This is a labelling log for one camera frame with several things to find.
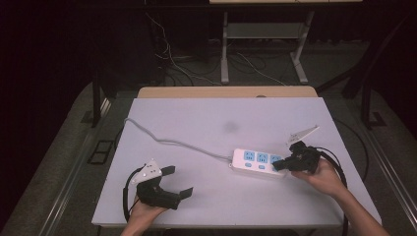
hand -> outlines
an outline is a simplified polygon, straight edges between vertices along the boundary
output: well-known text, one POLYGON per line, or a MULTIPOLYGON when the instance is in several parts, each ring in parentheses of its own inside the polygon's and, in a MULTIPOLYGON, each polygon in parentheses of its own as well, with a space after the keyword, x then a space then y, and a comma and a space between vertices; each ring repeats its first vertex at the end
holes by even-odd
POLYGON ((292 171, 291 174, 311 184, 323 194, 330 195, 333 198, 336 195, 347 191, 341 183, 333 166, 325 159, 319 160, 319 165, 314 174, 308 174, 302 171, 292 171))
POLYGON ((141 203, 138 197, 135 197, 135 205, 132 208, 132 213, 129 218, 126 228, 122 232, 122 236, 140 236, 145 230, 147 230, 153 221, 164 211, 166 208, 158 206, 148 206, 141 203))

background table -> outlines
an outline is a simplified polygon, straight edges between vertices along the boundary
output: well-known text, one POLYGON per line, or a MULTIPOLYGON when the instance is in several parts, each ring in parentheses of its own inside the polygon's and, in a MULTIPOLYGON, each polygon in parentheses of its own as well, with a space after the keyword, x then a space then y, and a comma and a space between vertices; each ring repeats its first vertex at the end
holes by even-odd
MULTIPOLYGON (((246 148, 288 156, 290 151, 285 143, 289 135, 319 125, 321 128, 306 138, 305 143, 329 148, 338 156, 349 189, 381 222, 326 105, 321 98, 314 97, 312 91, 307 87, 143 88, 129 117, 159 138, 182 141, 224 155, 231 155, 235 148, 246 148), (310 97, 294 97, 296 91, 300 96, 310 97), (159 92, 165 98, 145 98, 155 97, 159 92), (180 98, 172 98, 175 93, 180 98), (215 98, 207 97, 210 93, 215 98), (192 94, 199 94, 199 97, 190 98, 192 94), (292 97, 254 98, 273 94, 292 97)), ((184 147, 159 144, 130 122, 126 123, 92 223, 125 224, 122 189, 129 174, 151 158, 160 167, 175 165, 177 168, 176 173, 162 179, 161 187, 166 191, 178 193, 195 188, 191 198, 184 200, 178 210, 161 215, 154 227, 341 225, 342 211, 336 202, 291 175, 272 179, 242 174, 229 168, 225 161, 184 147)), ((130 204, 135 189, 135 186, 130 187, 130 204)))

person's right hand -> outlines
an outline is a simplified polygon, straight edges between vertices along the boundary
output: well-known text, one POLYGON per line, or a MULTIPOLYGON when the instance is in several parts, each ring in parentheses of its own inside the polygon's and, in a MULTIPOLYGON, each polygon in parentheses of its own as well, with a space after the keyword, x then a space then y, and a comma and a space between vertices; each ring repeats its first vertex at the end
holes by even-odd
POLYGON ((314 174, 308 174, 302 171, 292 171, 291 174, 306 181, 318 191, 330 195, 331 197, 335 197, 347 190, 343 186, 330 162, 322 158, 319 160, 319 165, 314 174))

power strip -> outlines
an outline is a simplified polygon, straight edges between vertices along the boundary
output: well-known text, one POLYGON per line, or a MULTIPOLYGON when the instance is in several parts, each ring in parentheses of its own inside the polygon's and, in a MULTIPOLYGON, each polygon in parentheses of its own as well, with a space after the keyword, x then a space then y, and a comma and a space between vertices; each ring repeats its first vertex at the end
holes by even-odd
POLYGON ((233 152, 231 167, 236 171, 244 171, 253 174, 267 175, 269 177, 282 178, 287 171, 277 171, 272 163, 281 160, 282 156, 261 151, 237 148, 233 152))

